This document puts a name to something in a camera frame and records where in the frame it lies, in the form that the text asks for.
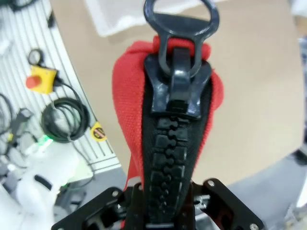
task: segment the black wire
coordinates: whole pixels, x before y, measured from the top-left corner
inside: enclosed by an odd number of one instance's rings
[[[3,95],[2,93],[0,93],[0,97],[2,97],[2,99],[5,101],[5,104],[6,104],[6,106],[7,106],[7,108],[8,108],[8,110],[9,110],[9,114],[10,114],[10,121],[9,121],[9,123],[8,123],[8,125],[7,125],[7,127],[6,128],[4,128],[3,130],[0,130],[0,136],[1,135],[3,135],[4,133],[6,133],[7,131],[9,131],[9,129],[10,129],[10,127],[11,127],[11,122],[12,122],[12,119],[13,119],[13,108],[12,108],[12,104],[11,104],[11,102],[10,102],[10,100],[5,96],[5,95]],[[4,113],[3,113],[3,109],[1,108],[1,110],[2,110],[2,113],[1,113],[1,117],[0,117],[0,119],[1,119],[1,122],[2,122],[2,124],[3,124],[3,127],[5,127],[5,125],[4,125],[4,120],[5,120],[5,115],[4,115]]]
[[[94,171],[93,166],[87,160],[87,158],[81,153],[81,151],[75,146],[75,144],[73,142],[72,142],[72,145],[73,145],[74,149],[80,154],[80,156],[82,156],[82,158],[85,160],[85,162],[91,168],[91,171],[92,171],[92,177],[87,182],[85,182],[84,184],[82,184],[80,186],[77,186],[77,187],[70,187],[70,186],[68,187],[68,189],[70,189],[70,190],[77,190],[77,189],[80,189],[80,188],[83,188],[83,187],[87,186],[90,182],[92,182],[94,180],[94,178],[95,178],[95,171]]]
[[[74,149],[79,153],[79,155],[85,160],[87,165],[91,168],[91,171],[93,173],[92,177],[88,182],[85,184],[82,184],[78,187],[69,187],[68,189],[80,189],[82,187],[85,187],[88,185],[93,179],[94,179],[94,169],[90,162],[87,160],[87,158],[81,153],[81,151],[75,146],[73,141],[79,139],[84,135],[87,128],[89,127],[90,123],[90,115],[89,111],[86,108],[86,106],[82,103],[80,97],[78,96],[77,92],[68,84],[63,83],[60,81],[62,85],[65,85],[66,87],[70,88],[76,99],[64,97],[54,100],[52,103],[47,105],[47,107],[42,112],[42,118],[41,118],[41,127],[44,131],[44,133],[54,140],[55,142],[59,143],[69,143],[71,142]],[[79,117],[75,115],[73,110],[76,110],[78,112]],[[56,111],[61,111],[63,115],[65,116],[65,119],[67,121],[67,125],[69,128],[69,131],[63,131],[57,124],[56,124]],[[68,118],[67,114],[65,113],[68,111],[68,113],[73,117],[73,123]]]

